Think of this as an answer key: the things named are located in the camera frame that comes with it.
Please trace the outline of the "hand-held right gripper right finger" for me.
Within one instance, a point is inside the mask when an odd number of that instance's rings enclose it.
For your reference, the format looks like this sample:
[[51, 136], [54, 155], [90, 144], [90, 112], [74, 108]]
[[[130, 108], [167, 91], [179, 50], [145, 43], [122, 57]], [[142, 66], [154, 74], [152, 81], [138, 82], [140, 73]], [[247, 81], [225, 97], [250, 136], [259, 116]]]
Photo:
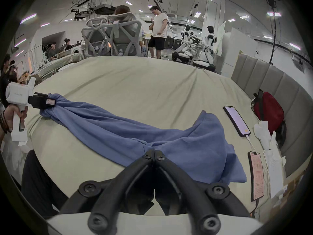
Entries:
[[185, 209], [189, 214], [193, 233], [218, 233], [222, 227], [218, 214], [251, 217], [227, 184], [194, 181], [160, 150], [155, 150], [155, 169], [174, 188], [179, 199], [178, 212]]

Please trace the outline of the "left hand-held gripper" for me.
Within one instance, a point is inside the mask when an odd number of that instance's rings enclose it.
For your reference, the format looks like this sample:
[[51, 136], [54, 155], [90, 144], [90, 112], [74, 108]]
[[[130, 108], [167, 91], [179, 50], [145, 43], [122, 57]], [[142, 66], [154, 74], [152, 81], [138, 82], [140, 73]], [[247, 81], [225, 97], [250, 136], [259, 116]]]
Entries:
[[[35, 77], [31, 77], [27, 85], [10, 82], [5, 93], [7, 102], [16, 105], [21, 113], [25, 111], [26, 106], [41, 110], [53, 108], [56, 105], [55, 99], [47, 94], [33, 93], [35, 82]], [[18, 143], [18, 146], [24, 146], [28, 141], [27, 128], [21, 127], [21, 118], [17, 113], [13, 116], [11, 138], [13, 142]]]

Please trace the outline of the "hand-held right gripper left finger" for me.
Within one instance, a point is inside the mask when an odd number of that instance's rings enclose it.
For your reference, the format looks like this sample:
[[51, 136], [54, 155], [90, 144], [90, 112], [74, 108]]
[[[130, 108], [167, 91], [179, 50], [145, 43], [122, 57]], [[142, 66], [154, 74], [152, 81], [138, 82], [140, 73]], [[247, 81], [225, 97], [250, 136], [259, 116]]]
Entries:
[[115, 178], [80, 184], [78, 190], [65, 202], [60, 214], [89, 212], [87, 226], [91, 232], [117, 232], [117, 216], [129, 189], [153, 165], [155, 150], [124, 168]]

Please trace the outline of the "person's left hand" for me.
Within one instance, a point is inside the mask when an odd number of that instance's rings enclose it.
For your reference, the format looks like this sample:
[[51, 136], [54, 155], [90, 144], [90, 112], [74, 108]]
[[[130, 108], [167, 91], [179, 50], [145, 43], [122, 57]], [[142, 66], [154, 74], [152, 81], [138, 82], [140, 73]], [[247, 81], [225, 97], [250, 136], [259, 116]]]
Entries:
[[25, 118], [27, 117], [28, 106], [25, 107], [24, 111], [20, 111], [19, 107], [15, 104], [10, 104], [4, 111], [4, 119], [7, 125], [7, 129], [11, 130], [13, 128], [13, 118], [14, 113], [20, 117], [20, 122], [24, 127]]

